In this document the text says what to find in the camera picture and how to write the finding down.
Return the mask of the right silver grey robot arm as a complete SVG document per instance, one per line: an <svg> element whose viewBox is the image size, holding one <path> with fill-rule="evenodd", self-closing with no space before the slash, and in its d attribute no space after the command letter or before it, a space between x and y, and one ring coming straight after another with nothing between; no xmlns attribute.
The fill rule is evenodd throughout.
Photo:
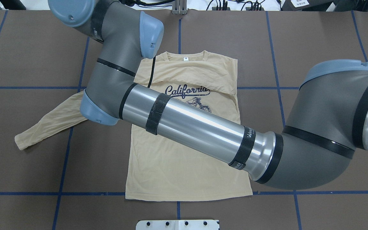
<svg viewBox="0 0 368 230"><path fill-rule="evenodd" d="M122 119L245 170L278 189L310 189L340 176L355 150L368 150L368 62L315 65L299 89L282 134L264 134L134 83L155 57L163 23L112 0L50 0L63 24L103 44L81 114L112 126Z"/></svg>

